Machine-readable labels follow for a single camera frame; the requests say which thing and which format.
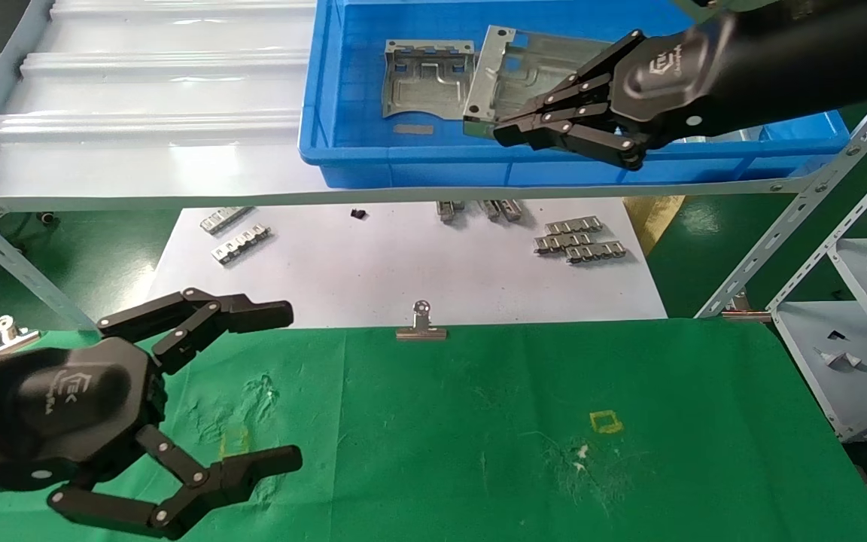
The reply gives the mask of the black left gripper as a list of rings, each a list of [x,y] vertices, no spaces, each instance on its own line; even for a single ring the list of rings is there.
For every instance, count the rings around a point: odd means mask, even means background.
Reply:
[[[256,484],[303,466],[298,446],[237,454],[209,467],[158,426],[165,418],[163,374],[173,375],[224,333],[286,328],[285,301],[197,288],[99,319],[99,343],[0,355],[0,492],[56,483],[49,507],[87,527],[179,540],[214,509],[247,501]],[[151,355],[136,343],[162,335]],[[93,491],[143,455],[180,483],[161,504]]]

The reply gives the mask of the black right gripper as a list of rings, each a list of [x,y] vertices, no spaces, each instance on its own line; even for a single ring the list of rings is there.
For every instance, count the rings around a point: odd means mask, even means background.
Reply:
[[[738,20],[708,20],[673,35],[630,31],[499,120],[493,138],[637,171],[646,150],[736,132],[718,86],[738,29]]]

